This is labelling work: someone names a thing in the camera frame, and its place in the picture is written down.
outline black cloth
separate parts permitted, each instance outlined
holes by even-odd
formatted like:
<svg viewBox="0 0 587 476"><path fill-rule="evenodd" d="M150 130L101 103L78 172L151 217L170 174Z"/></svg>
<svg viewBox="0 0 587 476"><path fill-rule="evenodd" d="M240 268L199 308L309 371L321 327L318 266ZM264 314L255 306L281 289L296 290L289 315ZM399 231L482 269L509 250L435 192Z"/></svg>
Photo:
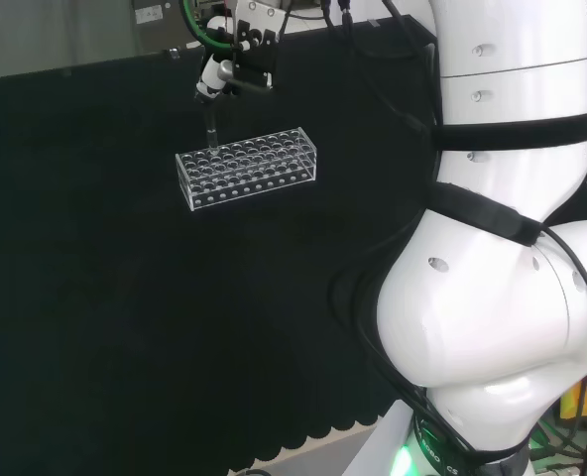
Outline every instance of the black cloth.
<svg viewBox="0 0 587 476"><path fill-rule="evenodd" d="M405 47L392 24L363 47ZM432 155L324 30L287 36L270 96L220 141L301 126L316 183L190 212L201 51L0 79L0 475L225 475L394 394L331 320L329 277L407 223ZM427 121L412 61L369 64Z"/></svg>

